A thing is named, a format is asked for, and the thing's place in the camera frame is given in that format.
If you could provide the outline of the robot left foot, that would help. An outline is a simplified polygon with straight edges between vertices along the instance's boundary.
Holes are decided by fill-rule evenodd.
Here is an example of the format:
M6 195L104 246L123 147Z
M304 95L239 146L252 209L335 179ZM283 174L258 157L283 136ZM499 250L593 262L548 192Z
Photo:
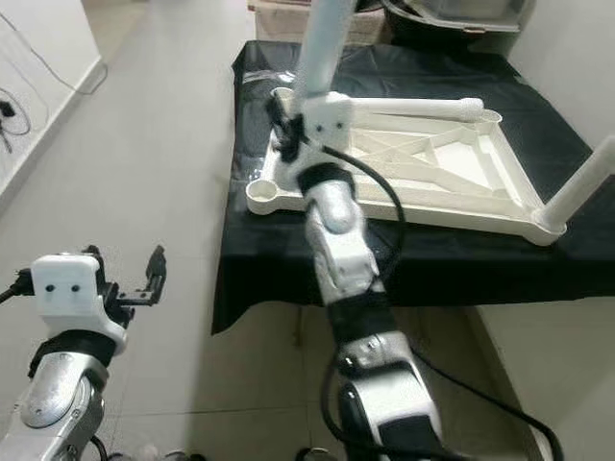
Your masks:
M199 453L185 452L183 449L172 449L168 452L159 452L158 449L143 449L138 453L110 453L101 461L208 461L206 456Z

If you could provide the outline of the grey metal table leg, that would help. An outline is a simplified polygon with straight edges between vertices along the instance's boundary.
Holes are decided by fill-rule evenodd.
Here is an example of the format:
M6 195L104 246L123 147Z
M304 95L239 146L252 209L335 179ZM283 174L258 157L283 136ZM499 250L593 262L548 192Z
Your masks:
M299 350L303 346L304 310L302 304L294 304L293 329L291 330L291 346Z

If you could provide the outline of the beige cloth covered bench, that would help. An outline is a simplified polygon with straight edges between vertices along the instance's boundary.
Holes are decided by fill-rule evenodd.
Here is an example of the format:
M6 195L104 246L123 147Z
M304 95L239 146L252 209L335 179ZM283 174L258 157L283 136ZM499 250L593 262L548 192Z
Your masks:
M255 15L256 38L267 42L303 42L308 29L311 0L247 0ZM381 0L357 0L348 47L386 43L391 38Z

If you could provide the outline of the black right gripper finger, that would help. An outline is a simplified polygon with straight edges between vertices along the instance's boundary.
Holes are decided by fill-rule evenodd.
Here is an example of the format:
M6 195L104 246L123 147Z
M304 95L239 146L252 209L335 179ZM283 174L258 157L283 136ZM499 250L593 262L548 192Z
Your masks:
M277 124L302 123L302 117L290 113L285 91L282 89L272 89L271 98L269 98L267 105L265 105L265 111L267 111L272 122L271 146L274 151L277 151Z

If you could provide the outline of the long clear tape strip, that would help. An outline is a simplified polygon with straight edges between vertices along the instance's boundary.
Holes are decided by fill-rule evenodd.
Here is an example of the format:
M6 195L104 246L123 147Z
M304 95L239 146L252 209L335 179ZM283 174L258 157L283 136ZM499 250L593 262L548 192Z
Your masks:
M290 71L254 70L237 74L236 78L241 85L260 83L260 81L273 81L274 84L291 85L295 81L295 74Z

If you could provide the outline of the black tablecloth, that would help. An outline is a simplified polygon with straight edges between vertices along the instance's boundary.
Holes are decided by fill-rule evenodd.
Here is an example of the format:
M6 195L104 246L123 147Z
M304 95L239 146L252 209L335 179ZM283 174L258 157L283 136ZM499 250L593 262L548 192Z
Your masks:
M250 212L243 190L272 131L265 105L276 84L241 85L237 74L293 71L298 44L251 40L234 58L234 147L212 330L224 332L263 302L317 304L319 288L302 212ZM497 54L433 53L399 45L346 49L335 91L357 97L478 97L502 116L502 131L537 193L551 197L590 157L565 118ZM574 302L615 296L615 179L603 184L548 247L510 234L412 225L388 285L397 307Z

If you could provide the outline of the white plastic table leg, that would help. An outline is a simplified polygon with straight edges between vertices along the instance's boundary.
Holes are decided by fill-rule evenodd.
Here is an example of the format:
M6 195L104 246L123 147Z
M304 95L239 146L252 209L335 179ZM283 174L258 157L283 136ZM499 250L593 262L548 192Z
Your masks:
M612 175L615 175L615 133L603 140L544 206L531 213L531 219L548 233L565 233L572 216Z
M285 93L289 104L293 91L306 91L308 95L332 91L332 81L341 53L350 31L357 0L313 0L298 58L293 86ZM296 190L284 176L285 163L276 173L279 184Z
M480 98L351 98L356 111L455 120L478 120L486 107Z

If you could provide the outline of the black wok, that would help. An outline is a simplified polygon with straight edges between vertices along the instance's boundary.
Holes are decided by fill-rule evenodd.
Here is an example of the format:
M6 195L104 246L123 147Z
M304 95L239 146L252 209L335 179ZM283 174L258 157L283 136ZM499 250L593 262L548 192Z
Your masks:
M423 25L466 32L518 34L534 0L381 0L383 7Z

